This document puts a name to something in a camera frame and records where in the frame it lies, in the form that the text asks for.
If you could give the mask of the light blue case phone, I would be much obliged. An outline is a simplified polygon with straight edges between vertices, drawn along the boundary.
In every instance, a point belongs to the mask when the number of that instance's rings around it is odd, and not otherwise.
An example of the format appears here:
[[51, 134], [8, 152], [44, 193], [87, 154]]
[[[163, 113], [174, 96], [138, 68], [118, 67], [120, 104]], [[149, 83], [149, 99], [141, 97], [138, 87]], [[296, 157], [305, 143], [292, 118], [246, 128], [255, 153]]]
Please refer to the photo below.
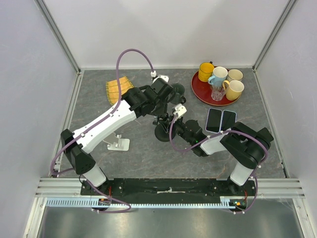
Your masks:
[[236, 112], [224, 110], [222, 113], [222, 121], [220, 130], [225, 131], [230, 128], [236, 123]]

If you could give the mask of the yellow woven basket tray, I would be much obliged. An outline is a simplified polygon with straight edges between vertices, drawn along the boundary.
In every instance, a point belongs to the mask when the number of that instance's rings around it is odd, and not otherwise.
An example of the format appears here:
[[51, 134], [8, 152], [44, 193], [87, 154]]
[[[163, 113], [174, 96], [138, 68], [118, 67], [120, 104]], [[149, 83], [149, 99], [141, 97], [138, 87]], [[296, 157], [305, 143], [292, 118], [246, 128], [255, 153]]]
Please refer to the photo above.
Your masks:
[[[123, 95], [129, 89], [133, 88], [132, 82], [126, 77], [122, 77], [119, 79], [121, 94]], [[106, 82], [106, 95], [109, 103], [114, 105], [119, 99], [119, 88], [117, 84], [117, 80], [112, 80]]]

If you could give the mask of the white phone stand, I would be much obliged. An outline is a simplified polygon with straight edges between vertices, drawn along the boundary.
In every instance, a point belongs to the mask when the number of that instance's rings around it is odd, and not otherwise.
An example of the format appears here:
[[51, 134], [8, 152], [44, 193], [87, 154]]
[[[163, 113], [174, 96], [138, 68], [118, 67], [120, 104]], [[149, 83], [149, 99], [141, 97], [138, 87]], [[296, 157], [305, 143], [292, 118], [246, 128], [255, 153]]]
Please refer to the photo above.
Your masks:
[[107, 149], [111, 151], [128, 151], [130, 145], [130, 139], [122, 138], [121, 134], [113, 132], [103, 142], [107, 144]]

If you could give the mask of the black round phone stand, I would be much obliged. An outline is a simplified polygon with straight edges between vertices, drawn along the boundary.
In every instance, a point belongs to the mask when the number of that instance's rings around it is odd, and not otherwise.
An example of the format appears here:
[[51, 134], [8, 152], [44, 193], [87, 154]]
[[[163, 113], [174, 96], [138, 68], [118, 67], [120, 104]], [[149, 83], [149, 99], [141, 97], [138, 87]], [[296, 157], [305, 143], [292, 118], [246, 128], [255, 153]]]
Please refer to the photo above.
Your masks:
[[154, 117], [153, 125], [155, 125], [155, 137], [161, 142], [168, 142], [169, 130], [173, 116], [170, 116], [167, 109], [161, 112], [160, 115]]

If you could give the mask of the red round tray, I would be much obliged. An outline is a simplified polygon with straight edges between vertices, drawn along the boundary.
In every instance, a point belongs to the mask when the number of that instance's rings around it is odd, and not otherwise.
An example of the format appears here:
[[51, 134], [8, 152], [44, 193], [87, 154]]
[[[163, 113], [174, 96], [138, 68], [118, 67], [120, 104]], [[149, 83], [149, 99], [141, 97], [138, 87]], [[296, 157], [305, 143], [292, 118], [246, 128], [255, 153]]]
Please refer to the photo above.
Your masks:
[[194, 92], [195, 96], [204, 102], [205, 104], [211, 105], [211, 106], [227, 106], [230, 104], [233, 104], [235, 101], [230, 101], [226, 98], [226, 95], [223, 97], [221, 101], [214, 101], [211, 98], [211, 85], [208, 84], [208, 82], [201, 82], [198, 79], [198, 72], [196, 72], [191, 80], [191, 88]]

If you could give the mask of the white light blue mug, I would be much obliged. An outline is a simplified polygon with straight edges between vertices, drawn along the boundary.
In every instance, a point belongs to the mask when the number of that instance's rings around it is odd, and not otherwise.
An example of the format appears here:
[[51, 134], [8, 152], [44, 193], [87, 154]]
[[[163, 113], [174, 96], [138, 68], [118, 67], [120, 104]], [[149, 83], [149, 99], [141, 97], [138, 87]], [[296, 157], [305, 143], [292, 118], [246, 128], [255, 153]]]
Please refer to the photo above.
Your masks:
[[214, 87], [220, 87], [227, 76], [228, 70], [222, 66], [217, 66], [214, 68], [211, 77], [208, 79], [208, 84]]

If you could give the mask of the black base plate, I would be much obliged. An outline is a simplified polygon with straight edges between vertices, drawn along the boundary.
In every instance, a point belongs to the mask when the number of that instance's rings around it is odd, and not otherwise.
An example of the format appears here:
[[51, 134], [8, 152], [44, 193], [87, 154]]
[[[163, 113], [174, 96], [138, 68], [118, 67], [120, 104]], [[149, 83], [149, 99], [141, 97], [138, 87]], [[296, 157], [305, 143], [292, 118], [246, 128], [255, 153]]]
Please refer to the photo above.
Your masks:
[[221, 197], [251, 197], [256, 185], [215, 178], [113, 178], [97, 189], [129, 204], [219, 203]]

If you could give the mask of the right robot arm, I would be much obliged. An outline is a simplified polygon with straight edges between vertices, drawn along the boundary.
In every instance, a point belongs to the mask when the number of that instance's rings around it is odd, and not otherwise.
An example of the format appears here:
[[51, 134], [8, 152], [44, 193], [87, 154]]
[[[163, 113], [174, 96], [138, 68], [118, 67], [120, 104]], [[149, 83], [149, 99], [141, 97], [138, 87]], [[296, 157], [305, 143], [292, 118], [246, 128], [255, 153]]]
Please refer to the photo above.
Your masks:
[[238, 195], [245, 189], [245, 183], [252, 173], [267, 158], [273, 136], [264, 127], [254, 131], [241, 122], [236, 122], [231, 128], [214, 135], [205, 135], [196, 120], [183, 122], [182, 119], [173, 119], [169, 126], [169, 141], [175, 135], [184, 139], [190, 147], [177, 149], [185, 153], [193, 151], [199, 157], [206, 157], [220, 151], [228, 151], [237, 164], [227, 182], [228, 192]]

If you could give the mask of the clear drinking glass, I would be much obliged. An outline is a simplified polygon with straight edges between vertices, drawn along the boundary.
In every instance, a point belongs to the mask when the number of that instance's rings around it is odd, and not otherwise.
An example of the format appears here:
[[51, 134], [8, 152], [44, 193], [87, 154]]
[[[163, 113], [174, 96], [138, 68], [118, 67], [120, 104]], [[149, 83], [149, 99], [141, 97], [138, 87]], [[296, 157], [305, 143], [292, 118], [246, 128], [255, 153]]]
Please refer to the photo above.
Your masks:
[[225, 90], [222, 86], [214, 86], [211, 85], [211, 98], [214, 101], [221, 101], [223, 97], [225, 96]]

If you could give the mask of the cream mug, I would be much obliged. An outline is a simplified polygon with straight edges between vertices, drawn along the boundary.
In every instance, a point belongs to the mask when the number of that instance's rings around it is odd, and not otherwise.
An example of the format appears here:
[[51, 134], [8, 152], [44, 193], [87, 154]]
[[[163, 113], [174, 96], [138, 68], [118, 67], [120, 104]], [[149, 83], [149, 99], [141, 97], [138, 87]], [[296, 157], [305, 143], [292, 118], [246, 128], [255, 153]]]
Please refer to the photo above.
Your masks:
[[227, 80], [233, 81], [233, 80], [237, 80], [237, 81], [241, 81], [244, 77], [244, 74], [242, 71], [238, 70], [238, 69], [230, 69], [228, 71], [228, 75], [227, 75]]

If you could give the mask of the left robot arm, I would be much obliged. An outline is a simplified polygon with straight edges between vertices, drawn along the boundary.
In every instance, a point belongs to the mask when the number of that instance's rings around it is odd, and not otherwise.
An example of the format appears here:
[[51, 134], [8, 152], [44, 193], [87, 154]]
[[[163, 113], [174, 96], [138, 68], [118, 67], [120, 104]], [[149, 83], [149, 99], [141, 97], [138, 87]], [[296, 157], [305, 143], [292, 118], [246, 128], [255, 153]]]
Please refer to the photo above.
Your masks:
[[76, 174], [83, 175], [92, 184], [92, 190], [103, 195], [109, 184], [107, 177], [91, 156], [94, 148], [125, 124], [146, 115], [165, 116], [167, 104], [174, 94], [168, 77], [160, 75], [151, 85], [133, 87], [124, 93], [109, 110], [89, 124], [75, 130], [61, 133], [64, 154]]

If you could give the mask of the purple case phone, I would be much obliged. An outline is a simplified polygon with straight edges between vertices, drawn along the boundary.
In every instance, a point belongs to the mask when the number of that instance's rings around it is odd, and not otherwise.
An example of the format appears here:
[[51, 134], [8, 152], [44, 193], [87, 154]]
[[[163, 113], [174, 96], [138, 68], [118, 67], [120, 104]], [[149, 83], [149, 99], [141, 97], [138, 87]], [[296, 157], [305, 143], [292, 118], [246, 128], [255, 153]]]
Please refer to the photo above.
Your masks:
[[206, 121], [206, 131], [219, 133], [222, 119], [222, 110], [210, 108]]

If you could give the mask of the pale yellow mug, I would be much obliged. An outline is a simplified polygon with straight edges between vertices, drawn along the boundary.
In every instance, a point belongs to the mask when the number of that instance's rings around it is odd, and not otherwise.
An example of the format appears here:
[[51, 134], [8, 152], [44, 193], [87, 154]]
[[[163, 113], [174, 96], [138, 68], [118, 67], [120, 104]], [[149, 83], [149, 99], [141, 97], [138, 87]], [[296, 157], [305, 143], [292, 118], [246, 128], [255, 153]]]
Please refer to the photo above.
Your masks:
[[238, 80], [225, 80], [223, 81], [222, 86], [226, 92], [226, 98], [230, 101], [237, 100], [245, 89], [244, 84]]

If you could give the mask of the dark green mug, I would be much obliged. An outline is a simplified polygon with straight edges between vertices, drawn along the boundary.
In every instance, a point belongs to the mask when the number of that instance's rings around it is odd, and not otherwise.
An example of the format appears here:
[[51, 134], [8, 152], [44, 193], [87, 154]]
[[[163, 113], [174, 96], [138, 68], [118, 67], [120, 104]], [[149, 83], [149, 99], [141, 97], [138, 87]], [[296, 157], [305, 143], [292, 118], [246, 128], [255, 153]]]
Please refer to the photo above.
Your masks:
[[184, 94], [185, 94], [184, 86], [179, 83], [174, 83], [171, 86], [173, 87], [175, 94], [173, 99], [170, 102], [174, 105], [186, 103], [186, 98], [184, 97]]

